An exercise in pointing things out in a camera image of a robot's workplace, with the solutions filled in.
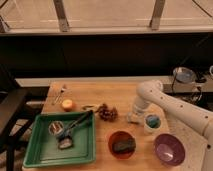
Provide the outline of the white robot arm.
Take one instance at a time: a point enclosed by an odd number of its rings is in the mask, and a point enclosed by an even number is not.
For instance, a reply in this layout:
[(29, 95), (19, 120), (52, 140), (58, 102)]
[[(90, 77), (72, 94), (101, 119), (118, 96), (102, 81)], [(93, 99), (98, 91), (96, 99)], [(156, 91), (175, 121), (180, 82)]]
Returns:
[(213, 112), (163, 92), (160, 80), (141, 82), (136, 87), (133, 109), (145, 111), (150, 103), (161, 107), (207, 140), (201, 171), (213, 171)]

